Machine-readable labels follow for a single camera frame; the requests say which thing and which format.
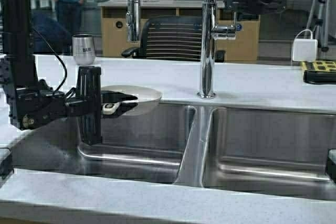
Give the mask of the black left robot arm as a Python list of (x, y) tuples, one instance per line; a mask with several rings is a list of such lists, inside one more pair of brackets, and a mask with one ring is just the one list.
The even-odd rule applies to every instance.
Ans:
[(9, 121), (19, 130), (34, 130), (62, 118), (79, 118), (81, 140), (102, 142), (101, 120), (118, 118), (134, 109), (131, 94), (101, 89), (101, 68), (81, 66), (76, 87), (53, 89), (39, 79), (33, 53), (30, 0), (1, 0), (3, 57), (1, 86), (9, 106)]

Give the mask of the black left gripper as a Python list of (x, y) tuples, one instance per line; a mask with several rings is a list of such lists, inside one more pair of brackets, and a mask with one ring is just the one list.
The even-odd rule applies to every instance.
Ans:
[(67, 116), (77, 118), (80, 140), (87, 145), (102, 142), (101, 112), (103, 116), (122, 116), (138, 105), (136, 102), (125, 102), (137, 100), (134, 95), (101, 91), (100, 77), (101, 68), (80, 66), (75, 97), (66, 100)]

